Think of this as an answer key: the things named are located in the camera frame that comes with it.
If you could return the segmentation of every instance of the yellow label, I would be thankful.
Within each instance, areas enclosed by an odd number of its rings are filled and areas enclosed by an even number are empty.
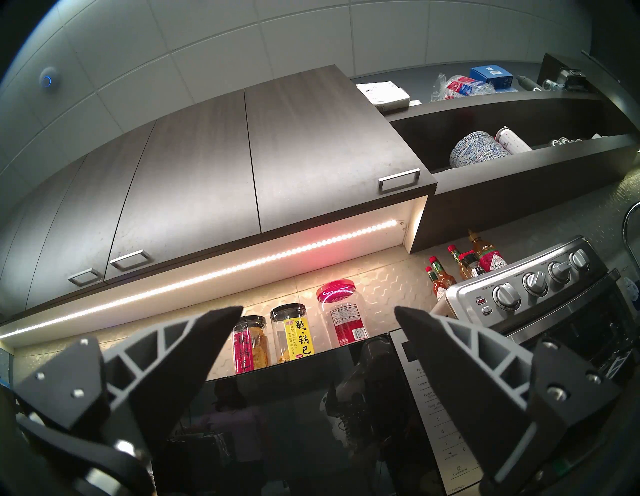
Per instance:
[[[284,330],[287,333],[287,346],[289,347],[291,360],[315,353],[309,330],[309,321],[306,317],[285,320]]]

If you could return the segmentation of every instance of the faucet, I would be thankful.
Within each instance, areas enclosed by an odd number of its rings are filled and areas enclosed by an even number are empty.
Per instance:
[[[634,263],[634,267],[636,268],[636,275],[640,276],[640,264],[638,263],[638,259],[636,258],[634,251],[631,249],[631,246],[629,246],[628,240],[629,219],[631,218],[631,214],[638,209],[640,209],[640,202],[636,203],[629,210],[627,210],[625,220],[622,223],[622,242],[625,244],[625,248],[627,249],[629,257],[631,257],[631,261]]]

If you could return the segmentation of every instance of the clear plastic jar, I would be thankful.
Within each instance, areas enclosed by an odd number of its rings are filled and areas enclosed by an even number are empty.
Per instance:
[[[247,315],[232,331],[236,374],[269,367],[269,339],[264,335],[267,319]]]
[[[271,311],[271,325],[276,337],[279,364],[315,353],[304,305],[290,303],[274,308]]]
[[[369,337],[362,316],[365,302],[352,280],[331,281],[321,286],[316,296],[324,324],[332,340],[334,337],[337,339],[338,345],[344,346]]]

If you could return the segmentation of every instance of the white backsplash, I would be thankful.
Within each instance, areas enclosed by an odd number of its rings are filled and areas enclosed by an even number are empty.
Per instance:
[[[534,192],[523,190],[523,201],[528,193]],[[622,281],[626,276],[634,281],[638,279],[622,245],[621,226],[627,209],[639,200],[640,174],[634,171],[620,183],[605,186],[548,210],[483,231],[482,237],[496,245],[507,262],[515,262],[555,244],[569,241],[579,234],[583,235],[591,240],[609,269],[620,270],[622,278],[619,284],[622,287]],[[633,240],[632,245],[640,253],[640,214],[631,223],[629,233]],[[402,246],[398,246],[294,278],[87,335],[95,336],[101,348],[107,349],[139,329],[181,317],[203,314],[216,308],[243,305],[244,315],[263,315],[268,320],[272,308],[285,303],[302,303],[307,307],[316,352],[326,351],[331,348],[331,342],[317,306],[316,291],[320,285],[339,278],[352,279],[365,301],[364,313],[369,325],[369,335],[389,332],[399,327],[394,318],[396,305],[428,311],[436,304],[431,282],[424,270],[429,265],[431,256],[438,257],[447,272],[460,279],[458,266],[447,251],[450,244],[458,245],[461,251],[470,249],[466,237],[451,240],[414,255],[408,255]],[[268,326],[271,363],[276,360],[273,337]],[[13,362],[14,381],[20,381],[79,338],[80,336],[74,336],[16,349]],[[233,373],[229,340],[211,369],[209,379]]]

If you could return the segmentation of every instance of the screw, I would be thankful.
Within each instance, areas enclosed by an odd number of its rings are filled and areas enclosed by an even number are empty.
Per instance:
[[[567,398],[569,398],[566,391],[558,386],[549,386],[547,393],[549,393],[556,401],[566,401]]]
[[[592,372],[589,372],[587,374],[587,380],[589,382],[593,382],[594,384],[602,384],[602,379],[600,379],[600,376],[598,374],[594,374]]]

